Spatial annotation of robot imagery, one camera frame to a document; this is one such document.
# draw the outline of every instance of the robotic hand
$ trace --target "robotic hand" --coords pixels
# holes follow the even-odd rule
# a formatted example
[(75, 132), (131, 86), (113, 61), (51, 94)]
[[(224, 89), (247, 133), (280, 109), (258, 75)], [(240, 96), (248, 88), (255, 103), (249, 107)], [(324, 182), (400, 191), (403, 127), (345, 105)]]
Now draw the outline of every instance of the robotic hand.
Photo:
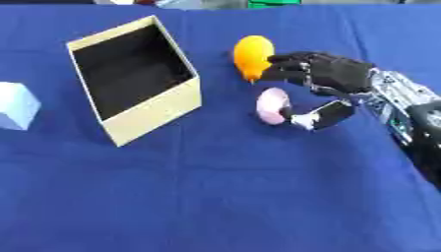
[(274, 55), (273, 65), (264, 71), (261, 80), (286, 80), (304, 85), (316, 95), (366, 93), (371, 90), (368, 80), (373, 64), (317, 52), (294, 52)]
[[(294, 52), (268, 60), (273, 65), (263, 72), (260, 80), (288, 81), (308, 87), (315, 95), (337, 98), (302, 115), (294, 114), (289, 102), (284, 101), (278, 111), (284, 120), (317, 130), (350, 117), (354, 108), (364, 103), (388, 128), (419, 171), (441, 189), (439, 95), (398, 72), (382, 71), (373, 64), (327, 53)], [(259, 102), (271, 101), (266, 97), (277, 93), (264, 92), (258, 106)]]
[(350, 117), (358, 106), (355, 96), (372, 88), (369, 76), (373, 64), (318, 52), (274, 55), (268, 60), (272, 66), (263, 72), (260, 80), (288, 81), (308, 87), (315, 95), (337, 98), (307, 114), (294, 114), (289, 105), (281, 110), (284, 119), (307, 130), (326, 128)]

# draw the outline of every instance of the cardboard box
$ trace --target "cardboard box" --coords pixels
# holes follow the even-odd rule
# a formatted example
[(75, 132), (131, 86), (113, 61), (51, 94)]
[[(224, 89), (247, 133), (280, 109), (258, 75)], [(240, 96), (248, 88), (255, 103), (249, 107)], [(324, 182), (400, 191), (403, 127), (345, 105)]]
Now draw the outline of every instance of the cardboard box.
[(155, 16), (67, 47), (97, 120), (118, 147), (201, 106), (198, 73)]

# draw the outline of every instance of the light blue block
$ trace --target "light blue block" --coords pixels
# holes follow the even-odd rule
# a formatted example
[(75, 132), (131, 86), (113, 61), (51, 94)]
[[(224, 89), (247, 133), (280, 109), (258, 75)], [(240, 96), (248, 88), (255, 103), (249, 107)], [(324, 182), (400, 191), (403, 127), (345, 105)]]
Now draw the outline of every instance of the light blue block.
[(0, 128), (28, 130), (40, 102), (19, 83), (0, 82)]

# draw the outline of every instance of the navy blue cloth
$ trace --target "navy blue cloth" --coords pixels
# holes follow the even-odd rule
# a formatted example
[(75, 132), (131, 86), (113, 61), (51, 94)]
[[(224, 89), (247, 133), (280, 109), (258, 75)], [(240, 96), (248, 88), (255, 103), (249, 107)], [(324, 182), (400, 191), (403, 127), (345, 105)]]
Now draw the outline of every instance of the navy blue cloth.
[[(260, 34), (280, 53), (369, 60), (441, 94), (440, 12), (0, 6), (0, 80), (42, 102), (28, 132), (0, 131), (0, 251), (441, 251), (441, 195), (368, 111), (313, 134), (264, 125), (253, 113), (264, 87), (298, 106), (325, 98), (251, 87), (229, 54)], [(65, 42), (151, 14), (199, 71), (203, 106), (117, 149)]]

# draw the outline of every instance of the box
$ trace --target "box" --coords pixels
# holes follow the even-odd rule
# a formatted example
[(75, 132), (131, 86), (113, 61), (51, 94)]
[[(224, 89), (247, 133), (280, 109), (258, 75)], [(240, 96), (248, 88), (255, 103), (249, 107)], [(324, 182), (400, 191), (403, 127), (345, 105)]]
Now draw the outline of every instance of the box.
[(198, 73), (155, 16), (67, 47), (98, 122), (118, 147), (201, 106)]
[(0, 82), (0, 128), (28, 130), (39, 108), (25, 85)]

